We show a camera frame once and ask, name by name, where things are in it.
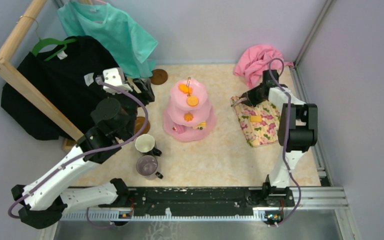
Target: label tag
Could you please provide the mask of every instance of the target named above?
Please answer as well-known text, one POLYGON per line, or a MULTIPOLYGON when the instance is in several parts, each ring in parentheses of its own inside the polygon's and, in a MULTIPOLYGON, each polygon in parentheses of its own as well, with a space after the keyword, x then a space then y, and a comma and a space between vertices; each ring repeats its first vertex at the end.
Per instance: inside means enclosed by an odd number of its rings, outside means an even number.
POLYGON ((59 58, 59 60, 63 60, 66 57, 68 57, 68 55, 65 51, 60 51, 56 56, 59 58))
POLYGON ((93 72, 84 75, 84 83, 86 83, 86 86, 89 87, 89 85, 91 85, 93 82, 94 82, 94 73, 93 72))

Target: black t-shirt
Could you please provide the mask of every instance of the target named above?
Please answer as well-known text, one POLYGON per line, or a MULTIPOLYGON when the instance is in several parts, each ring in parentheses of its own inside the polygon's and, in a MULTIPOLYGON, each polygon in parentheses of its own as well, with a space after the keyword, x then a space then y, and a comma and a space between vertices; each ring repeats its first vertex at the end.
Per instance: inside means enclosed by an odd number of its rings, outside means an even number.
MULTIPOLYGON (((85 133, 94 126, 91 112, 106 98, 106 92, 93 80, 103 70, 118 65, 110 52, 93 37, 73 36, 68 39, 71 38, 77 38, 77 41, 67 44, 65 58, 54 56, 44 61, 62 45, 37 56, 29 52, 17 70, 85 133)), ((8 83, 3 86, 0 105, 37 140, 55 140, 59 136, 69 138, 8 83)))

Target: pink cloth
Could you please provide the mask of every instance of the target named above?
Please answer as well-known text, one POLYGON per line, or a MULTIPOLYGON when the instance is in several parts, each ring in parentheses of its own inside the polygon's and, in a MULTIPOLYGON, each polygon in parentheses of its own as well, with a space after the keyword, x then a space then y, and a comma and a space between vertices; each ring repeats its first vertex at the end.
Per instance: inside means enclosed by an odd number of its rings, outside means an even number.
MULTIPOLYGON (((284 59, 282 53, 268 44, 255 45, 248 48, 240 57, 234 68, 236 76, 245 77, 246 85, 252 89, 258 85, 263 71, 269 69, 269 62, 274 58, 284 59)), ((293 67, 294 63, 286 61, 285 66, 293 67)), ((282 69, 280 61, 273 61, 271 69, 282 69)))

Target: pink tiered cake stand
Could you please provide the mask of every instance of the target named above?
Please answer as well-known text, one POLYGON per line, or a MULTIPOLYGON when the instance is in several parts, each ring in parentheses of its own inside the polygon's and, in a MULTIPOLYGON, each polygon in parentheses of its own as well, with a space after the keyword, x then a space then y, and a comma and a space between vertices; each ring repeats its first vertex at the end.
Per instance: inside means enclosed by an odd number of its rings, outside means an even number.
POLYGON ((191 95, 199 100, 198 105, 187 104, 188 94, 179 89, 180 84, 187 84, 187 80, 178 81, 170 90, 170 101, 164 110, 164 130, 181 142, 201 140, 210 134, 216 126, 216 116, 213 105, 208 99, 207 88, 204 84, 191 79, 189 87, 191 95), (193 119, 187 121, 186 114, 191 114, 193 119))

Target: brown coaster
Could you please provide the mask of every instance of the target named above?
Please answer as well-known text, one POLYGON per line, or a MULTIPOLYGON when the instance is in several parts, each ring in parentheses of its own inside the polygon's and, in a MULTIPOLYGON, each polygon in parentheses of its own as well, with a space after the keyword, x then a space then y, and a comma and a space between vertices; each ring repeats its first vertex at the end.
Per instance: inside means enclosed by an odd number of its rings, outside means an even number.
MULTIPOLYGON (((136 124, 134 126, 134 133, 139 132, 141 127, 144 125, 144 122, 145 122, 145 118, 143 116, 138 116, 136 118, 136 124)), ((150 128, 151 128, 151 124, 150 124, 150 121, 148 120, 148 123, 146 124, 145 129, 143 130, 143 132, 140 135, 147 134, 149 132, 150 128)))
POLYGON ((150 77, 151 83, 154 85, 161 85, 169 79, 169 75, 163 69, 154 69, 152 71, 152 77, 150 77))

